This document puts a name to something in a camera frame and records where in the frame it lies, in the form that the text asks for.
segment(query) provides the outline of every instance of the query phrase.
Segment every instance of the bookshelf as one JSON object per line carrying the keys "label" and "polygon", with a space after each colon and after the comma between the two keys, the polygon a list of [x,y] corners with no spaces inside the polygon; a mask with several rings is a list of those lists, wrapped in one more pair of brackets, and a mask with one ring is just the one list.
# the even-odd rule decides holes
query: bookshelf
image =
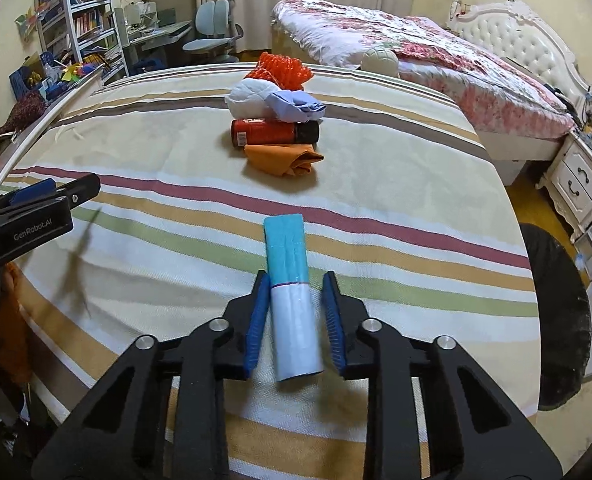
{"label": "bookshelf", "polygon": [[84,62],[95,49],[109,63],[103,83],[128,75],[112,0],[34,0],[36,6],[45,2],[49,9],[37,25],[43,51],[57,59],[70,54],[76,62]]}

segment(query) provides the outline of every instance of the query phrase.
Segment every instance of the bed frame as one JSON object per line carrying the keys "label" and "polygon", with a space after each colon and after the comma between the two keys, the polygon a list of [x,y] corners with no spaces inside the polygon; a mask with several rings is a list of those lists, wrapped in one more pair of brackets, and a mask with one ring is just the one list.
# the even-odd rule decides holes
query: bed frame
{"label": "bed frame", "polygon": [[[579,116],[585,107],[589,83],[580,75],[576,56],[560,36],[520,0],[465,6],[454,0],[447,20],[449,30],[464,40],[518,63],[541,82],[559,88]],[[560,142],[477,132],[493,160],[552,160]]]}

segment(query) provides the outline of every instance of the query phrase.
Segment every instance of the white ball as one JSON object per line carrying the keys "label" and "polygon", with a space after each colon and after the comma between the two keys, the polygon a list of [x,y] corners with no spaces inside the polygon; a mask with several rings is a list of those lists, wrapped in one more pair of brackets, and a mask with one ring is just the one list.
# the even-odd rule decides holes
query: white ball
{"label": "white ball", "polygon": [[227,108],[234,119],[271,119],[272,109],[265,104],[266,97],[280,88],[263,79],[243,79],[225,96]]}
{"label": "white ball", "polygon": [[373,46],[362,55],[361,70],[398,77],[398,58],[388,48]]}

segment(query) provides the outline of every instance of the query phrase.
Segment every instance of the chair seat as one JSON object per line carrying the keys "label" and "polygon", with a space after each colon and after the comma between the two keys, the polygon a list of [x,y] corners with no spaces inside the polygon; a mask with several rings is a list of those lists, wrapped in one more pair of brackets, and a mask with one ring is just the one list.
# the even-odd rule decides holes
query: chair seat
{"label": "chair seat", "polygon": [[187,52],[202,52],[203,50],[212,50],[219,46],[228,44],[231,38],[202,38],[193,40],[183,45],[183,50]]}

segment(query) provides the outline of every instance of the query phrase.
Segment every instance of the black bottle cap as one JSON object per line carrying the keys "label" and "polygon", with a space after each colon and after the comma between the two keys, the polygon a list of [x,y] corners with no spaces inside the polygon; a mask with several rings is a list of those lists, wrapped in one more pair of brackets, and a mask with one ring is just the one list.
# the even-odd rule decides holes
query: black bottle cap
{"label": "black bottle cap", "polygon": [[294,142],[296,144],[316,144],[319,136],[318,121],[307,121],[296,124]]}

